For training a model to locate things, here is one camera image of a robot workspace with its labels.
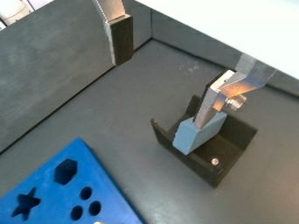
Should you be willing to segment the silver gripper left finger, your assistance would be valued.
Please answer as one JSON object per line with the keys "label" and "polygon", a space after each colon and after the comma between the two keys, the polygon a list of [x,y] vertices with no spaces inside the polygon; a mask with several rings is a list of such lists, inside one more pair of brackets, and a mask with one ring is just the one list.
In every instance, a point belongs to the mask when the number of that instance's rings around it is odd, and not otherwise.
{"label": "silver gripper left finger", "polygon": [[92,0],[108,38],[112,64],[120,66],[133,55],[133,17],[121,0]]}

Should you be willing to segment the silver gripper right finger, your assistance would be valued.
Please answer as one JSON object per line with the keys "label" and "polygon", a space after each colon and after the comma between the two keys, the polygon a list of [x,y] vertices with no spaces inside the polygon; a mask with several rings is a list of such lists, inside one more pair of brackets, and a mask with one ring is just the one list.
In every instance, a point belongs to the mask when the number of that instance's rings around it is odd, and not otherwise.
{"label": "silver gripper right finger", "polygon": [[196,116],[195,126],[202,129],[226,106],[238,109],[246,101],[244,93],[262,88],[276,70],[243,54],[234,69],[227,69],[207,85]]}

